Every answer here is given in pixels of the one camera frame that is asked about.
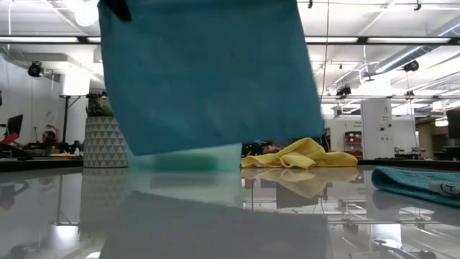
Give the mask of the red storage shelf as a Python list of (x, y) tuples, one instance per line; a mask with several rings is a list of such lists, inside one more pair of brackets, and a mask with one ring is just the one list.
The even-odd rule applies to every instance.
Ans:
[(360, 131), (344, 133), (344, 152), (353, 155), (359, 160), (363, 158), (362, 133)]

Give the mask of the teal microfiber towel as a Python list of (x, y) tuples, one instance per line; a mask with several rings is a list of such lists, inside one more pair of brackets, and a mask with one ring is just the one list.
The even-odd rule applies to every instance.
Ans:
[(460, 208), (460, 173), (376, 167), (371, 182), (380, 191)]

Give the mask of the succulent in triangle-pattern pot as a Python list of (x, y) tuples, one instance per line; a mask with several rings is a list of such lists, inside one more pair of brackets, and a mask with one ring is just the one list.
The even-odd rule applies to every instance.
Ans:
[(127, 143), (105, 90), (87, 95), (83, 166), (127, 168)]

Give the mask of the black monitor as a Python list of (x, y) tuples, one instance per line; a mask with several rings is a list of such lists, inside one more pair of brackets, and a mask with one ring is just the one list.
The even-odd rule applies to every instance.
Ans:
[(7, 122), (4, 126), (5, 128), (5, 137), (15, 137), (16, 139), (20, 137), (22, 129), (23, 114), (17, 115), (15, 117), (10, 117), (7, 119)]

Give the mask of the teal plastic tray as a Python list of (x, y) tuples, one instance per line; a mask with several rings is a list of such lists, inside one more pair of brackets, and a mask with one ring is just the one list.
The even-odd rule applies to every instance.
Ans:
[[(242, 158), (242, 145), (241, 144), (234, 144), (234, 145), (224, 145), (219, 147), (206, 147), (194, 150), (183, 150), (183, 151), (176, 151), (172, 153), (197, 153), (197, 154), (207, 154), (212, 155), (218, 159), (219, 165), (217, 168), (213, 170), (205, 170), (208, 171), (236, 171), (240, 166), (240, 161)], [(161, 171), (155, 169), (153, 167), (153, 159), (156, 155), (134, 155), (131, 150), (127, 150), (127, 161), (128, 165), (131, 169), (137, 170), (153, 170), (153, 171)]]

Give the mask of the light blue microfiber towel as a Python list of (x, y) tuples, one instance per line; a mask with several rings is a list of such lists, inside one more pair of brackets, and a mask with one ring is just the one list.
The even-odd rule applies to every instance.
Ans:
[(106, 91), (135, 155), (319, 137), (296, 0), (98, 3)]

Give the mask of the white pillar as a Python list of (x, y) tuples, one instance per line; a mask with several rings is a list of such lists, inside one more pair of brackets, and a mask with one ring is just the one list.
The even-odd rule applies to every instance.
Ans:
[(393, 158), (392, 106), (389, 99), (361, 102), (362, 149), (365, 160)]

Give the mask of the yellow microfiber towel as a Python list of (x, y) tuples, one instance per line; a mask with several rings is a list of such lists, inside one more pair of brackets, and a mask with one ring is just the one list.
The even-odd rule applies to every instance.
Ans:
[(241, 159), (242, 168), (335, 168), (354, 167), (358, 160), (348, 153), (326, 152), (311, 138), (303, 138), (277, 153), (247, 156)]

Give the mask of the person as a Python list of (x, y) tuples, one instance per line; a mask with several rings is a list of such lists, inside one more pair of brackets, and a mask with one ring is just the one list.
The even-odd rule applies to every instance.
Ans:
[(59, 143), (59, 129), (53, 125), (46, 125), (45, 131), (42, 133), (42, 142), (45, 144)]

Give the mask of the red bar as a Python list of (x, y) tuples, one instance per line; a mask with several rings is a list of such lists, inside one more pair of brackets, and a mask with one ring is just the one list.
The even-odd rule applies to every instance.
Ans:
[(15, 132), (11, 135), (5, 136), (3, 140), (0, 140), (0, 148), (10, 147), (11, 144), (19, 138), (19, 135)]

